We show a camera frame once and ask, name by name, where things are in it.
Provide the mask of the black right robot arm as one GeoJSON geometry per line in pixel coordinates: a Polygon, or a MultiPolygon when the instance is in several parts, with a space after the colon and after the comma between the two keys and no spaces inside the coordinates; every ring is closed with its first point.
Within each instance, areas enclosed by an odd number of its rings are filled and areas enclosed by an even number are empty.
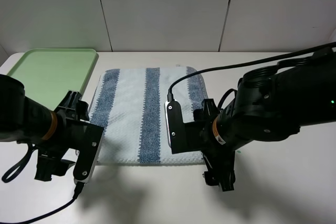
{"type": "Polygon", "coordinates": [[[231,191],[236,180],[235,152],[253,141],[279,142],[303,126],[335,121],[335,51],[283,60],[252,70],[230,89],[225,105],[205,99],[191,124],[195,148],[202,152],[208,186],[231,191]]]}

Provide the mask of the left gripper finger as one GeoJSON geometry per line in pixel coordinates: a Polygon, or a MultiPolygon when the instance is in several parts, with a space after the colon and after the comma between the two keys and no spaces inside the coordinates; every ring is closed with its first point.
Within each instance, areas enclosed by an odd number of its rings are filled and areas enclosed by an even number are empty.
{"type": "Polygon", "coordinates": [[[67,170],[74,166],[74,161],[53,159],[47,156],[38,156],[35,180],[51,181],[52,175],[65,176],[67,170]]]}
{"type": "Polygon", "coordinates": [[[80,92],[69,90],[56,107],[56,113],[76,121],[89,121],[89,105],[87,102],[82,101],[81,97],[80,92]]]}

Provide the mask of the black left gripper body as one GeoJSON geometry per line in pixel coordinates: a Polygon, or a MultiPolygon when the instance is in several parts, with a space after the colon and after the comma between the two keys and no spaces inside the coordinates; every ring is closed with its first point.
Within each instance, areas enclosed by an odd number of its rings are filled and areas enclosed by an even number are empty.
{"type": "Polygon", "coordinates": [[[89,121],[76,121],[57,114],[58,124],[52,137],[38,144],[38,156],[47,156],[53,159],[62,159],[69,149],[76,150],[81,141],[89,121]]]}

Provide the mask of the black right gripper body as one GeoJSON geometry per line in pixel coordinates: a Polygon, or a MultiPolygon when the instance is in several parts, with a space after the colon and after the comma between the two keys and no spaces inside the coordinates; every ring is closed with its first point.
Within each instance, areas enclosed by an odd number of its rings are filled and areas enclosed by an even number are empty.
{"type": "Polygon", "coordinates": [[[223,123],[220,121],[223,110],[211,121],[194,121],[186,123],[186,139],[193,150],[201,151],[208,158],[235,155],[235,151],[225,139],[223,123]]]}

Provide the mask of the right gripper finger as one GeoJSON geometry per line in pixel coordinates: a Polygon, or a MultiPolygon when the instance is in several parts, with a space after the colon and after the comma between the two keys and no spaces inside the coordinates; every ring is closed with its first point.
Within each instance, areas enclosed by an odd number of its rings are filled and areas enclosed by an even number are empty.
{"type": "Polygon", "coordinates": [[[203,156],[207,170],[203,177],[208,186],[218,186],[222,191],[233,191],[235,183],[234,155],[208,158],[203,156]]]}
{"type": "Polygon", "coordinates": [[[204,99],[201,108],[193,112],[194,121],[211,121],[219,112],[214,99],[204,99]]]}

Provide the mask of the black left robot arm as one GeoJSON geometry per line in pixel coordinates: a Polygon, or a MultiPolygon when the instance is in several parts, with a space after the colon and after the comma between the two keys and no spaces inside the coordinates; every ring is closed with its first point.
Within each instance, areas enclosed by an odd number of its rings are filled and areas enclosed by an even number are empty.
{"type": "Polygon", "coordinates": [[[68,91],[52,111],[26,97],[24,85],[1,75],[1,141],[26,144],[25,156],[2,177],[9,183],[38,152],[35,179],[48,182],[74,168],[77,182],[87,183],[99,154],[103,128],[89,123],[88,104],[68,91]]]}

